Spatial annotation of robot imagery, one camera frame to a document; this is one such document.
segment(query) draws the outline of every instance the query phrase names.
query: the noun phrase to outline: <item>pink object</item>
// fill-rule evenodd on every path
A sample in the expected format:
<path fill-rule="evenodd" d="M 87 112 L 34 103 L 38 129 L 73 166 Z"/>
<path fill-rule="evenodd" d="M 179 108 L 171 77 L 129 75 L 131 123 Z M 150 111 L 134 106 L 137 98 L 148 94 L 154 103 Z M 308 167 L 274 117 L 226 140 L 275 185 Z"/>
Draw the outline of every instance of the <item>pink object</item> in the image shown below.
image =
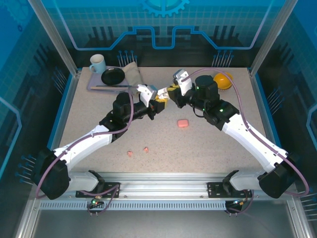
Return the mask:
<path fill-rule="evenodd" d="M 188 127 L 188 120 L 182 119 L 177 121 L 178 127 Z"/>

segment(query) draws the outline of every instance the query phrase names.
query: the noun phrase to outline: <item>speckled tabletop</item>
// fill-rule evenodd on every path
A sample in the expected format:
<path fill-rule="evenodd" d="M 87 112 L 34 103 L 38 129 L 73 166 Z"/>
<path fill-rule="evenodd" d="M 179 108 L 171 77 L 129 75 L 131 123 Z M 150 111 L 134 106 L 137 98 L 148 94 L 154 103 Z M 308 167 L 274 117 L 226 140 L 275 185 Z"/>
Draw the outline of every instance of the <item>speckled tabletop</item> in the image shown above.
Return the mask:
<path fill-rule="evenodd" d="M 189 73 L 199 68 L 185 68 Z M 140 68 L 144 82 L 158 89 L 171 84 L 174 67 Z M 260 113 L 246 68 L 226 68 L 240 91 L 247 120 L 264 133 Z M 83 68 L 61 145 L 68 144 L 94 128 L 112 110 L 116 95 L 87 90 L 91 77 Z M 233 88 L 220 91 L 220 98 L 238 107 Z M 187 128 L 178 128 L 177 121 L 187 119 Z M 146 154 L 143 149 L 149 148 Z M 128 157 L 127 151 L 133 151 Z M 227 173 L 235 169 L 259 169 L 260 164 L 238 142 L 193 114 L 189 106 L 177 108 L 169 101 L 167 108 L 155 116 L 133 121 L 128 131 L 114 143 L 100 148 L 74 167 L 83 172 L 127 173 Z"/>

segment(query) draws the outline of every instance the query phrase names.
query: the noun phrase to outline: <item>enclosure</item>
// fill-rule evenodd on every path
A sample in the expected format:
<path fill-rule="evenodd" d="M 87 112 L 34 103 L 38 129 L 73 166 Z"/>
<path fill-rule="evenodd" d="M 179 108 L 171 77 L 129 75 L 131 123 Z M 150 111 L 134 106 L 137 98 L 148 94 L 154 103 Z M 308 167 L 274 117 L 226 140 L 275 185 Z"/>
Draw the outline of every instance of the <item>enclosure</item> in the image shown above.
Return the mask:
<path fill-rule="evenodd" d="M 314 0 L 0 0 L 1 237 L 315 237 L 316 10 Z M 250 124 L 299 156 L 309 194 L 256 190 L 248 213 L 229 216 L 226 202 L 236 199 L 210 198 L 208 183 L 262 167 L 169 100 L 73 168 L 120 183 L 104 214 L 90 217 L 89 199 L 75 191 L 36 199 L 29 175 L 39 151 L 71 143 L 112 110 L 116 94 L 88 87 L 101 77 L 89 70 L 95 54 L 107 67 L 134 62 L 158 89 L 182 68 L 230 73 Z M 233 88 L 219 94 L 239 108 Z M 178 128 L 179 119 L 189 126 Z M 305 190 L 299 178 L 291 190 Z"/>

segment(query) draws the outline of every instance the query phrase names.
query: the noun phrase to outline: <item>metal frame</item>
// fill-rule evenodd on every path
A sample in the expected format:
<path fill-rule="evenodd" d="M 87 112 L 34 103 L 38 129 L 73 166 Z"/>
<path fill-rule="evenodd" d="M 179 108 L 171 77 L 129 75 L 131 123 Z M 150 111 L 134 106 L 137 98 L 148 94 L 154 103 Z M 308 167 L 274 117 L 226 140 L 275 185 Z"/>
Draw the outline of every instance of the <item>metal frame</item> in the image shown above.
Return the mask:
<path fill-rule="evenodd" d="M 41 201 L 41 210 L 77 210 L 87 211 L 90 201 Z M 100 211 L 108 205 L 108 200 L 92 211 Z M 225 201 L 139 201 L 115 200 L 109 205 L 107 211 L 224 211 Z"/>
<path fill-rule="evenodd" d="M 77 84 L 78 84 L 78 80 L 81 74 L 81 69 L 78 70 L 77 75 L 76 76 L 72 76 L 72 78 L 70 79 L 70 84 L 69 84 L 69 88 L 66 91 L 66 98 L 64 101 L 64 104 L 60 105 L 60 107 L 62 107 L 61 113 L 60 113 L 60 117 L 59 120 L 56 121 L 55 119 L 55 123 L 57 123 L 57 127 L 55 131 L 52 131 L 50 138 L 52 137 L 52 142 L 51 144 L 48 144 L 48 148 L 49 149 L 54 149 L 54 148 L 58 148 L 61 138 L 63 136 L 63 132 L 64 132 L 64 128 L 67 122 L 67 117 L 71 108 L 71 104 L 73 102 L 74 96 L 75 96 L 75 92 L 76 92 L 76 88 L 77 88 Z"/>
<path fill-rule="evenodd" d="M 230 201 L 236 198 L 208 198 L 207 182 L 221 182 L 227 174 L 214 173 L 100 173 L 107 182 L 119 182 L 116 200 L 124 201 Z M 282 195 L 281 200 L 290 199 Z M 90 200 L 75 198 L 75 192 L 63 194 L 55 201 Z M 255 191 L 255 200 L 274 200 L 263 191 Z"/>
<path fill-rule="evenodd" d="M 293 221 L 293 226 L 297 237 L 316 237 L 310 228 L 300 199 L 293 197 L 291 200 L 287 201 L 287 206 L 290 212 L 291 220 Z"/>
<path fill-rule="evenodd" d="M 258 54 L 256 55 L 252 65 L 251 65 L 251 76 L 255 76 L 258 72 L 261 64 L 263 63 L 266 55 L 271 49 L 273 43 L 281 32 L 284 24 L 286 23 L 288 17 L 292 13 L 298 0 L 286 0 L 281 11 L 279 12 L 276 20 L 274 21 L 270 31 L 267 34 Z"/>
<path fill-rule="evenodd" d="M 270 141 L 272 141 L 273 143 L 276 144 L 273 130 L 272 130 L 272 127 L 269 123 L 268 115 L 267 115 L 266 110 L 265 110 L 264 100 L 261 96 L 260 88 L 257 84 L 255 76 L 252 76 L 250 72 L 249 72 L 249 76 L 250 76 L 251 85 L 252 85 L 252 88 L 254 91 L 254 96 L 256 98 L 256 102 L 257 102 L 257 105 L 259 108 L 260 117 L 262 119 L 265 135 L 266 135 L 267 139 L 269 139 Z"/>
<path fill-rule="evenodd" d="M 35 188 L 35 186 L 32 187 L 31 194 L 35 193 Z M 29 197 L 15 238 L 31 237 L 38 217 L 40 204 L 40 200 L 32 199 L 31 197 Z"/>
<path fill-rule="evenodd" d="M 35 14 L 37 15 L 38 19 L 40 20 L 41 24 L 43 25 L 52 43 L 54 44 L 55 48 L 57 49 L 60 57 L 64 61 L 69 72 L 72 75 L 76 76 L 78 71 L 77 66 L 74 63 L 72 57 L 70 56 L 70 53 L 68 52 L 66 45 L 64 44 L 61 36 L 59 35 L 58 30 L 56 29 L 43 3 L 41 2 L 41 0 L 28 1 L 31 7 L 33 8 Z"/>

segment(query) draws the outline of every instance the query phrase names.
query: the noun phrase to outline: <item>purple cable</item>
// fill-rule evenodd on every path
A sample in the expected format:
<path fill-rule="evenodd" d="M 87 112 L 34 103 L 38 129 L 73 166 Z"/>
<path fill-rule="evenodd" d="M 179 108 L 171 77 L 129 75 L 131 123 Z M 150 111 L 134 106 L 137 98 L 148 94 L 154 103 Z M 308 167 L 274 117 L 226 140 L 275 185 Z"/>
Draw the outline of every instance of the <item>purple cable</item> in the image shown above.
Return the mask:
<path fill-rule="evenodd" d="M 236 212 L 236 214 L 240 214 L 239 210 L 237 210 L 237 209 L 234 209 L 234 208 L 229 208 L 229 209 L 232 210 L 232 211 L 234 211 L 234 212 Z M 261 221 L 261 219 L 258 219 L 257 217 L 252 216 L 252 215 L 250 215 L 250 214 L 248 214 L 248 213 L 244 213 L 244 215 L 246 215 L 247 217 L 250 217 L 250 218 L 256 220 L 256 221 L 257 221 L 258 223 L 260 223 L 268 232 L 270 232 L 274 237 L 278 237 L 276 234 L 274 234 L 274 233 L 268 228 L 268 226 L 267 226 L 263 221 Z"/>
<path fill-rule="evenodd" d="M 80 138 L 79 140 L 75 141 L 74 143 L 72 143 L 67 149 L 65 149 L 49 166 L 48 168 L 45 170 L 43 176 L 41 177 L 40 181 L 39 181 L 39 184 L 36 188 L 36 191 L 35 191 L 35 197 L 37 199 L 40 199 L 40 198 L 43 198 L 45 197 L 45 195 L 42 195 L 42 196 L 39 196 L 39 192 L 40 192 L 40 189 L 41 189 L 41 186 L 43 184 L 43 181 L 44 179 L 46 178 L 46 176 L 48 175 L 48 173 L 50 172 L 50 170 L 53 168 L 53 166 L 64 156 L 67 154 L 67 152 L 73 148 L 75 145 L 77 145 L 79 142 L 87 139 L 87 138 L 90 138 L 92 136 L 95 136 L 95 135 L 108 135 L 108 134 L 118 134 L 118 133 L 121 133 L 121 132 L 124 132 L 125 130 L 127 130 L 133 120 L 133 114 L 134 114 L 134 106 L 133 106 L 133 98 L 132 98 L 132 94 L 130 92 L 130 90 L 128 90 L 128 93 L 129 93 L 129 98 L 130 98 L 130 105 L 131 105 L 131 115 L 130 115 L 130 119 L 129 119 L 129 122 L 127 124 L 127 126 L 121 130 L 117 130 L 117 131 L 107 131 L 107 132 L 98 132 L 98 133 L 94 133 L 94 134 L 91 134 L 91 135 L 86 135 L 82 138 Z"/>
<path fill-rule="evenodd" d="M 219 72 L 219 73 L 222 73 L 232 84 L 233 88 L 234 88 L 234 91 L 236 92 L 236 95 L 237 95 L 237 98 L 238 98 L 238 103 L 239 103 L 239 108 L 240 108 L 240 113 L 241 113 L 241 117 L 242 117 L 242 121 L 245 125 L 246 128 L 249 128 L 248 126 L 248 122 L 244 116 L 244 110 L 243 110 L 243 106 L 242 106 L 242 101 L 241 101 L 241 97 L 240 97 L 240 94 L 239 94 L 239 91 L 238 91 L 238 88 L 237 86 L 235 85 L 235 83 L 233 82 L 233 80 L 223 71 L 217 69 L 217 68 L 202 68 L 202 69 L 199 69 L 195 72 L 193 72 L 192 74 L 190 74 L 189 76 L 187 76 L 186 78 L 184 78 L 183 80 L 181 80 L 182 82 L 186 81 L 188 78 L 198 74 L 198 73 L 201 73 L 201 72 L 204 72 L 204 71 L 209 71 L 209 70 L 214 70 L 216 72 Z M 280 157 L 283 161 L 285 161 L 296 173 L 297 175 L 299 176 L 299 178 L 303 181 L 303 184 L 305 186 L 305 192 L 303 193 L 293 193 L 293 192 L 288 192 L 286 191 L 285 193 L 286 194 L 289 194 L 289 195 L 293 195 L 293 196 L 296 196 L 296 197 L 302 197 L 302 196 L 306 196 L 308 193 L 309 193 L 309 185 L 305 179 L 305 177 L 303 176 L 303 174 L 298 170 L 298 168 L 296 168 L 295 165 L 293 165 L 288 159 L 286 159 L 283 155 L 279 154 L 277 150 L 275 150 L 274 148 L 272 148 L 271 146 L 269 146 L 265 141 L 263 141 L 260 137 L 258 137 L 250 128 L 248 129 L 248 131 L 251 133 L 251 135 L 256 138 L 259 142 L 261 142 L 266 148 L 268 148 L 270 151 L 272 151 L 274 154 L 276 154 L 278 157 Z"/>
<path fill-rule="evenodd" d="M 250 209 L 250 207 L 251 207 L 251 205 L 253 203 L 253 200 L 254 200 L 254 191 L 251 190 L 251 193 L 252 193 L 252 196 L 251 196 L 251 200 L 250 200 L 248 206 L 243 211 L 236 210 L 236 211 L 239 212 L 239 214 L 243 214 L 243 213 L 245 213 L 246 211 L 248 211 Z"/>
<path fill-rule="evenodd" d="M 89 193 L 89 192 L 86 192 L 86 191 L 81 191 L 81 192 L 82 192 L 83 194 L 90 195 L 90 196 L 101 196 L 101 195 L 104 195 L 104 194 L 106 194 L 106 193 L 108 193 L 108 192 L 111 192 L 112 190 L 115 189 L 115 191 L 113 192 L 113 195 L 111 196 L 111 199 L 110 199 L 109 203 L 107 204 L 107 206 L 106 206 L 103 210 L 101 210 L 100 212 L 96 212 L 96 214 L 101 214 L 101 213 L 105 212 L 105 211 L 108 209 L 108 207 L 110 206 L 110 204 L 111 204 L 111 202 L 112 202 L 112 200 L 113 200 L 113 198 L 114 198 L 114 196 L 115 196 L 115 193 L 118 191 L 118 187 L 119 187 L 119 185 L 116 185 L 116 186 L 112 187 L 111 189 L 109 189 L 109 190 L 107 190 L 107 191 L 105 191 L 105 192 L 97 193 L 97 194 Z M 89 207 L 90 207 L 90 204 L 89 204 L 88 207 L 87 207 L 87 211 L 88 211 L 89 213 L 92 213 L 92 212 L 90 211 Z"/>

